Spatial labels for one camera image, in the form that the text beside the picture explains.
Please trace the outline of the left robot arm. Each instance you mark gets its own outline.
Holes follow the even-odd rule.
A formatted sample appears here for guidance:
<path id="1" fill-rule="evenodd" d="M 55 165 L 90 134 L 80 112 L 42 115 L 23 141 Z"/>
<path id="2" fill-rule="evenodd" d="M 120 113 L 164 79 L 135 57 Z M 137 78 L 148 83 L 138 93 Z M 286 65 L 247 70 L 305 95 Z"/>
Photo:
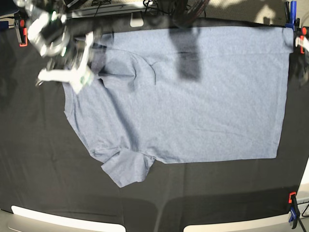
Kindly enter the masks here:
<path id="1" fill-rule="evenodd" d="M 309 51 L 309 41 L 304 35 L 295 38 L 295 47 L 298 46 L 300 46 L 302 50 Z"/>

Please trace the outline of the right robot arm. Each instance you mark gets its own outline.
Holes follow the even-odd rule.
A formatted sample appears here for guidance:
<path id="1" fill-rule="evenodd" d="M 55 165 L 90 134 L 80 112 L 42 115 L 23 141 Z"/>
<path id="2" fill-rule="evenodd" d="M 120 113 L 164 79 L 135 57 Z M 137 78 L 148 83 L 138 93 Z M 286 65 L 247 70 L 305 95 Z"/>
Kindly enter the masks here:
<path id="1" fill-rule="evenodd" d="M 89 68 L 101 29 L 94 17 L 71 10 L 65 0 L 15 0 L 25 17 L 27 41 L 49 58 L 45 71 Z"/>

